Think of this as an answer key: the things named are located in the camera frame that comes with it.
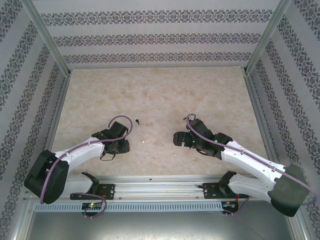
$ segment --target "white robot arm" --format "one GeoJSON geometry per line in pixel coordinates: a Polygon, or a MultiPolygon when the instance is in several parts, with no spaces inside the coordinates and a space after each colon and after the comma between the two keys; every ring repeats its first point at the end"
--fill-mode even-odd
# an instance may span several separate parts
{"type": "Polygon", "coordinates": [[[287,167],[264,159],[223,133],[213,134],[198,118],[189,120],[186,128],[188,132],[176,132],[173,135],[173,143],[176,146],[182,146],[184,143],[185,147],[194,148],[202,155],[235,164],[256,177],[245,177],[228,171],[218,183],[221,193],[225,196],[244,194],[256,197],[271,203],[286,216],[293,217],[296,214],[309,191],[283,174],[305,184],[306,180],[298,166],[291,164],[287,167]]]}
{"type": "MultiPolygon", "coordinates": [[[[264,159],[263,157],[258,156],[253,152],[245,149],[236,141],[230,141],[226,145],[241,149],[243,151],[246,151],[247,153],[251,153],[255,157],[258,157],[260,160],[272,165],[274,168],[277,168],[282,172],[286,171],[284,165],[264,159]]],[[[235,194],[245,194],[265,200],[269,203],[271,202],[271,198],[268,195],[268,192],[274,189],[276,179],[281,178],[282,175],[280,173],[262,165],[261,163],[255,161],[247,155],[241,154],[232,149],[226,148],[224,151],[222,151],[221,158],[226,162],[239,166],[240,168],[246,170],[247,172],[258,178],[245,177],[240,174],[234,175],[230,179],[228,186],[235,194]]]]}
{"type": "Polygon", "coordinates": [[[43,202],[46,204],[53,203],[62,194],[97,194],[99,181],[95,177],[87,172],[80,175],[69,173],[94,157],[102,158],[105,154],[115,156],[129,152],[129,142],[124,139],[126,132],[128,135],[128,128],[115,121],[110,129],[94,133],[89,139],[77,146],[58,152],[44,150],[39,154],[25,178],[24,186],[39,198],[41,198],[44,188],[43,202]],[[46,184],[49,170],[51,170],[51,176],[46,184]]]}

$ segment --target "beige tabletop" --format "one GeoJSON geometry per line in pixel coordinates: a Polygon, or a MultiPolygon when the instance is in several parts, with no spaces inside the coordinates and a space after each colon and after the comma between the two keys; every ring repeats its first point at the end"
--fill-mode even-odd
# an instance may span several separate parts
{"type": "MultiPolygon", "coordinates": [[[[133,121],[130,152],[112,161],[93,158],[75,174],[94,176],[223,175],[241,168],[173,144],[195,113],[215,134],[224,133],[266,158],[240,67],[114,68],[73,70],[52,150],[75,146],[108,128],[117,115],[133,121]],[[140,125],[134,122],[139,119],[140,125]]],[[[118,119],[129,127],[126,119],[118,119]]]]}

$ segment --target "wire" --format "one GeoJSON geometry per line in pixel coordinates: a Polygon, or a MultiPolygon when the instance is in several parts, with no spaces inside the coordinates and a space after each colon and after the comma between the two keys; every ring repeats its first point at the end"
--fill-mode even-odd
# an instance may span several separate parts
{"type": "Polygon", "coordinates": [[[113,157],[111,159],[102,159],[104,156],[106,155],[106,153],[104,153],[101,157],[100,157],[100,160],[105,162],[105,161],[112,161],[114,158],[115,158],[115,154],[113,154],[113,157]]]}
{"type": "MultiPolygon", "coordinates": [[[[50,180],[52,172],[54,171],[56,165],[61,161],[61,159],[63,159],[65,156],[69,155],[73,151],[75,151],[75,150],[77,150],[79,148],[82,148],[84,146],[87,146],[87,145],[90,145],[90,144],[96,144],[96,143],[119,141],[121,139],[126,138],[131,133],[131,131],[132,131],[133,127],[134,127],[134,124],[131,121],[131,119],[129,117],[125,116],[125,115],[119,115],[119,116],[115,116],[114,118],[112,118],[111,121],[108,124],[108,128],[110,128],[111,123],[117,118],[125,118],[125,119],[129,120],[129,122],[130,122],[130,130],[127,132],[127,134],[123,135],[122,137],[117,137],[117,138],[114,138],[114,139],[95,140],[95,141],[91,141],[91,142],[81,143],[81,144],[69,149],[67,152],[63,153],[60,157],[58,157],[57,160],[55,160],[55,162],[52,164],[52,166],[51,166],[51,168],[50,168],[50,170],[49,170],[49,172],[48,172],[48,174],[47,174],[47,176],[45,178],[45,181],[44,181],[44,184],[43,184],[43,188],[42,188],[42,191],[41,191],[41,195],[40,195],[40,204],[44,204],[44,198],[45,198],[45,193],[46,193],[46,190],[47,190],[48,182],[50,180]]],[[[100,199],[103,198],[102,196],[99,196],[99,195],[95,195],[95,194],[88,195],[89,193],[84,193],[84,192],[83,193],[77,193],[77,194],[79,194],[79,195],[82,194],[82,195],[86,195],[86,196],[92,196],[92,197],[96,197],[96,198],[100,198],[100,199]]]]}
{"type": "Polygon", "coordinates": [[[205,141],[207,141],[207,142],[209,142],[209,143],[211,143],[211,144],[215,144],[215,145],[218,145],[218,146],[227,148],[227,149],[231,149],[231,150],[236,151],[236,152],[238,152],[238,153],[242,153],[242,154],[248,156],[249,158],[251,158],[251,159],[253,159],[253,160],[256,160],[256,161],[259,162],[260,164],[262,164],[262,165],[264,165],[264,166],[272,169],[273,171],[275,171],[275,172],[277,172],[277,173],[279,173],[279,174],[282,174],[282,175],[286,176],[287,178],[289,178],[289,179],[295,181],[296,183],[300,184],[301,186],[305,187],[306,189],[308,189],[309,192],[311,192],[311,193],[313,194],[313,200],[310,201],[310,202],[302,203],[302,204],[301,204],[302,206],[309,206],[309,205],[315,204],[315,203],[317,202],[317,200],[318,200],[318,195],[317,195],[317,194],[315,193],[315,191],[314,191],[311,187],[309,187],[307,184],[305,184],[304,182],[300,181],[299,179],[296,179],[295,177],[289,175],[288,173],[286,173],[286,172],[284,172],[284,171],[281,171],[281,170],[279,170],[279,169],[271,166],[270,164],[262,161],[261,159],[257,158],[256,156],[254,156],[254,155],[252,155],[252,154],[250,154],[250,153],[248,153],[248,152],[246,152],[246,151],[243,151],[243,150],[241,150],[241,149],[238,149],[238,148],[235,148],[235,147],[232,147],[232,146],[228,146],[228,145],[222,144],[222,143],[220,143],[220,142],[212,141],[212,140],[210,140],[210,139],[202,136],[200,133],[198,133],[196,130],[194,130],[194,129],[191,127],[191,125],[190,125],[190,123],[189,123],[189,118],[190,118],[190,117],[193,117],[193,120],[194,120],[194,119],[197,118],[197,116],[196,116],[194,113],[190,113],[190,114],[188,114],[188,115],[185,117],[185,121],[186,121],[186,125],[188,126],[188,128],[189,128],[194,134],[196,134],[199,138],[201,138],[201,139],[203,139],[203,140],[205,140],[205,141]]]}
{"type": "Polygon", "coordinates": [[[235,205],[238,205],[239,204],[239,194],[236,194],[235,195],[235,201],[234,201],[235,203],[235,205]]]}
{"type": "Polygon", "coordinates": [[[197,151],[198,153],[202,154],[202,155],[208,156],[208,154],[202,152],[199,148],[196,148],[196,151],[197,151]]]}
{"type": "Polygon", "coordinates": [[[84,192],[76,192],[75,194],[83,195],[83,196],[96,197],[96,198],[101,199],[101,203],[104,202],[104,207],[103,207],[103,209],[102,209],[100,212],[98,212],[96,215],[93,215],[93,216],[88,216],[88,215],[86,215],[87,210],[89,210],[89,208],[86,208],[86,209],[84,210],[84,212],[83,212],[83,215],[84,215],[85,218],[94,219],[94,218],[98,217],[99,215],[103,214],[104,211],[107,209],[107,201],[106,201],[106,199],[105,199],[103,196],[99,196],[99,195],[95,195],[95,194],[90,194],[90,193],[84,193],[84,192]]]}

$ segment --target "enclosure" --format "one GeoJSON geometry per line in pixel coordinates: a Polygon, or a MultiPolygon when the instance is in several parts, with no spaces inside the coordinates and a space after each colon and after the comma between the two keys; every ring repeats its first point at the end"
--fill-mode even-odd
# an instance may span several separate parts
{"type": "Polygon", "coordinates": [[[0,239],[320,239],[318,202],[287,217],[254,198],[224,217],[223,201],[197,186],[252,175],[173,144],[194,113],[257,155],[297,165],[319,194],[319,4],[1,0],[0,239]],[[24,186],[38,155],[118,115],[133,120],[130,151],[71,172],[115,184],[106,212],[84,219],[86,201],[69,195],[40,205],[24,186]]]}

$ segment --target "patterned wallpaper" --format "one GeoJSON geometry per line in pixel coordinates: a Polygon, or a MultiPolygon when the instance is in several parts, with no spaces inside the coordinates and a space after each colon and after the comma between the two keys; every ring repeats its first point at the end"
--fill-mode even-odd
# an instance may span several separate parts
{"type": "Polygon", "coordinates": [[[70,69],[244,67],[279,0],[34,3],[70,69]]]}
{"type": "MultiPolygon", "coordinates": [[[[320,0],[293,0],[251,77],[278,160],[301,167],[320,194],[320,0]]],[[[320,202],[302,207],[320,239],[320,202]]]]}
{"type": "Polygon", "coordinates": [[[45,147],[65,77],[18,0],[0,0],[0,240],[45,147]]]}

